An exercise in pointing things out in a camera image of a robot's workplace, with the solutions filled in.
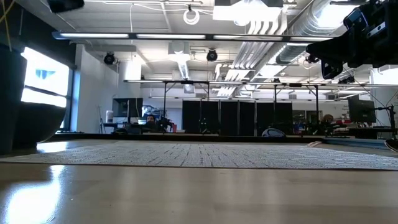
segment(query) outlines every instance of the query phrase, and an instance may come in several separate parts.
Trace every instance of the wooden table surface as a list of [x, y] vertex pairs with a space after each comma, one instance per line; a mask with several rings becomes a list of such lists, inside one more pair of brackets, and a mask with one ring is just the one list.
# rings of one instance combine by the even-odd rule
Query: wooden table surface
[[398, 172], [3, 163], [0, 223], [398, 223]]

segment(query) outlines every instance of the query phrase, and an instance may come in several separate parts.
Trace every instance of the window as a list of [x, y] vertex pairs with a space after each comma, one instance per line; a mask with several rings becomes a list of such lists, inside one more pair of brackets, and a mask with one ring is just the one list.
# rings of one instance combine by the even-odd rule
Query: window
[[33, 49], [21, 53], [27, 60], [25, 88], [21, 101], [67, 108], [60, 129], [68, 129], [72, 73], [66, 65]]

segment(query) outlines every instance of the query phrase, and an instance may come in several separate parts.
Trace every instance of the man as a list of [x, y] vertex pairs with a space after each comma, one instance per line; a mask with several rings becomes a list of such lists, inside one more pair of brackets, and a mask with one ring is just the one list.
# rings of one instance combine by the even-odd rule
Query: man
[[146, 129], [146, 131], [149, 131], [149, 132], [156, 132], [157, 131], [156, 118], [155, 118], [154, 115], [149, 114], [147, 116], [147, 122], [145, 124], [145, 129]]

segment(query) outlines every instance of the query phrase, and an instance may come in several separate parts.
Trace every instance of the bright window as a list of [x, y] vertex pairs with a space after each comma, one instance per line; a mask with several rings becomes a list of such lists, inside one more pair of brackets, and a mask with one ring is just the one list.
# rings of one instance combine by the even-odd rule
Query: bright window
[[37, 91], [33, 91], [25, 88], [22, 93], [23, 102], [29, 103], [45, 103], [50, 105], [55, 105], [59, 107], [67, 106], [67, 99], [62, 96], [52, 96], [45, 93], [39, 93]]
[[[38, 89], [35, 91], [24, 88], [21, 101], [67, 107], [69, 67], [28, 47], [25, 47], [21, 55], [27, 60], [25, 85]], [[40, 90], [62, 96], [54, 96]]]
[[21, 54], [27, 59], [25, 85], [66, 96], [69, 68], [28, 47]]

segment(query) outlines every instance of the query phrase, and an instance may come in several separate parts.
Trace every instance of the textured floor mat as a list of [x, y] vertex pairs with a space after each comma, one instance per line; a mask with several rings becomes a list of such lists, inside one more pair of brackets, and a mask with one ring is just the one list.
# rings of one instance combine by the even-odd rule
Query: textured floor mat
[[103, 164], [123, 166], [382, 169], [398, 170], [398, 159], [305, 146], [229, 144], [152, 144], [116, 142], [62, 152], [0, 159], [40, 164]]

